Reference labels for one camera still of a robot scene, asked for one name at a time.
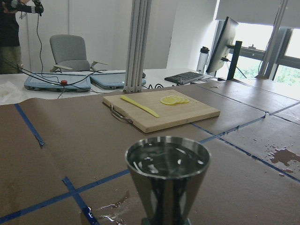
gray chair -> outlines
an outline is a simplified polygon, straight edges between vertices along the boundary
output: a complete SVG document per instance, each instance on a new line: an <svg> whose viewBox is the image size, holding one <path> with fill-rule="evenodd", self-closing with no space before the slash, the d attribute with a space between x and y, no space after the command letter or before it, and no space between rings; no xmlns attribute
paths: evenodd
<svg viewBox="0 0 300 225"><path fill-rule="evenodd" d="M58 34L50 37L50 46L55 65L50 72L59 69L61 72L93 70L97 63L107 65L105 62L93 61L89 63L86 57L85 42L80 36Z"/></svg>

yellow knife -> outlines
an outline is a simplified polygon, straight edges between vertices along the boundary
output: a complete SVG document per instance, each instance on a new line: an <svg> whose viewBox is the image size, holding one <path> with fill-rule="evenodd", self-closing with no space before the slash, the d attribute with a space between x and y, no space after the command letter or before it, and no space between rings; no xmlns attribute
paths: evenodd
<svg viewBox="0 0 300 225"><path fill-rule="evenodd" d="M155 117L159 117L159 115L156 112L154 112L152 109L150 109L148 107L145 107L145 106L143 106L141 104L138 104L136 101L132 100L131 98L129 98L126 95L121 95L120 98L123 99L123 100L125 100L125 101L127 101L127 102L130 102L131 104L134 104L135 106L137 106L137 107L145 110L146 112L150 113L151 115L153 115Z"/></svg>

metal pole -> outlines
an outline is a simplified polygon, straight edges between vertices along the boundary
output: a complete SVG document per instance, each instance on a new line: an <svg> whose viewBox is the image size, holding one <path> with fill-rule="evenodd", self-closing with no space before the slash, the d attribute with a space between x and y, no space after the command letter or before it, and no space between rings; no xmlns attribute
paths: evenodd
<svg viewBox="0 0 300 225"><path fill-rule="evenodd" d="M264 55L264 58L262 60L262 67L261 67L257 77L265 77L265 72L266 72L268 63L270 61L271 53L272 53L273 48L274 48L274 44L275 44L275 41L276 41L276 36L277 36L279 28L280 28L280 24L281 24L281 21L282 21L283 14L285 12L287 1L288 0L281 0L281 3L279 5L278 14L277 14L276 19L275 19L275 23L274 23L274 26L273 26L273 31L272 31L272 34L271 34L271 37L270 37L270 41L269 41L268 47L266 49L266 53Z"/></svg>
<svg viewBox="0 0 300 225"><path fill-rule="evenodd" d="M133 0L124 92L142 91L143 66L152 0Z"/></svg>

water puddle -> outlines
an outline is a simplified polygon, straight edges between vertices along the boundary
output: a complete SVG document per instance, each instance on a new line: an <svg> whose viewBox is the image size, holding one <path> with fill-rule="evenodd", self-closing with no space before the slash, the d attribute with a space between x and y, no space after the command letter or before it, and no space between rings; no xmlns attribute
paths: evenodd
<svg viewBox="0 0 300 225"><path fill-rule="evenodd" d="M129 198L129 191L127 191L127 192L125 193L125 195L124 195L119 201L117 201L116 203L114 203L114 204L109 204L109 205L107 205L107 206L102 206L101 209L106 209L106 208L112 208L112 209L115 209L115 208L121 206L122 203L124 203L125 200L128 199L128 198Z"/></svg>
<svg viewBox="0 0 300 225"><path fill-rule="evenodd" d="M108 220L108 221L112 222L112 224L114 224L114 225L124 225L124 224L126 224L123 219L118 220L118 219L116 219L115 217L112 217L112 216L100 216L98 219Z"/></svg>
<svg viewBox="0 0 300 225"><path fill-rule="evenodd" d="M268 155L272 156L272 158L270 158L272 163L281 162L285 166L290 166L289 162L291 162L291 161L293 161L294 163L297 161L300 162L300 156L296 155L292 151L289 151L287 148L279 149L279 150L275 149L275 152L271 152Z"/></svg>

stainless steel cup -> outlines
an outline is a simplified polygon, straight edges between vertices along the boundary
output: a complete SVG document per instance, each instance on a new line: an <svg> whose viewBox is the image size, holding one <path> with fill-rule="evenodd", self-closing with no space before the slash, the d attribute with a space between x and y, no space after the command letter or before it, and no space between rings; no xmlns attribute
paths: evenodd
<svg viewBox="0 0 300 225"><path fill-rule="evenodd" d="M125 161L147 214L142 224L185 225L210 163L198 142L152 137L133 144Z"/></svg>

